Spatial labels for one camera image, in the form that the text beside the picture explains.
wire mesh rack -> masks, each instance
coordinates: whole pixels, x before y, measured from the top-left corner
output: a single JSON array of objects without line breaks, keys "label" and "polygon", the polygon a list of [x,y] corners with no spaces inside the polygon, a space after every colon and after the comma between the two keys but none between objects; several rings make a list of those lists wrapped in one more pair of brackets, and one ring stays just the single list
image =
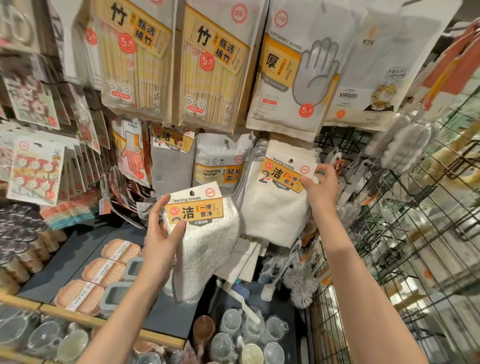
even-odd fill
[{"label": "wire mesh rack", "polygon": [[[361,197],[361,210],[347,232],[430,363],[480,362],[480,72],[476,75],[410,172],[368,164],[362,190],[348,197]],[[362,151],[370,137],[354,128],[322,129],[317,142],[323,153],[338,150],[348,161],[341,189],[350,182],[348,170],[367,160]],[[321,285],[308,310],[314,362],[350,363],[334,286]]]}]

black chinese character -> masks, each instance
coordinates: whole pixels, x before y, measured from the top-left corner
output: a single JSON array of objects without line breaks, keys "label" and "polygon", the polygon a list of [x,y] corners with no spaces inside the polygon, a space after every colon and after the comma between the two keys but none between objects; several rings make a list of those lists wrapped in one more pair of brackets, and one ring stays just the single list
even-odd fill
[{"label": "black chinese character", "polygon": [[182,207],[182,211],[183,211],[183,218],[185,219],[189,219],[189,218],[193,218],[193,207],[191,206],[188,206],[188,207]]},{"label": "black chinese character", "polygon": [[138,40],[142,40],[144,38],[144,34],[141,30],[137,30],[135,32],[135,38],[137,38]]},{"label": "black chinese character", "polygon": [[275,177],[276,179],[279,179],[283,174],[283,170],[275,167],[273,170],[272,176]]},{"label": "black chinese character", "polygon": [[147,23],[145,20],[143,20],[142,18],[139,18],[138,19],[138,27],[139,28],[142,28],[143,30],[147,30]]},{"label": "black chinese character", "polygon": [[279,60],[280,58],[277,57],[275,54],[273,53],[269,53],[268,54],[268,58],[267,58],[267,66],[268,68],[275,68],[275,65],[277,63],[277,61]]},{"label": "black chinese character", "polygon": [[147,33],[150,34],[151,36],[155,36],[155,32],[156,32],[155,27],[152,25],[149,25]]},{"label": "black chinese character", "polygon": [[218,44],[220,47],[222,47],[223,49],[226,49],[226,48],[227,48],[227,44],[228,44],[228,42],[227,42],[225,39],[220,38],[220,42],[219,42],[219,44]]},{"label": "black chinese character", "polygon": [[112,9],[112,21],[114,22],[117,18],[117,15],[121,15],[121,19],[117,22],[118,25],[123,26],[123,22],[125,21],[125,18],[127,16],[127,13],[123,10],[123,6],[120,6],[120,8],[117,6],[117,3],[114,2],[113,5],[110,7]]},{"label": "black chinese character", "polygon": [[207,45],[207,42],[208,40],[211,38],[211,34],[208,32],[208,28],[204,28],[204,26],[202,25],[199,29],[198,29],[198,40],[197,40],[197,43],[200,43],[200,40],[202,39],[202,37],[205,37],[205,41],[202,43],[202,46],[206,46]]}]

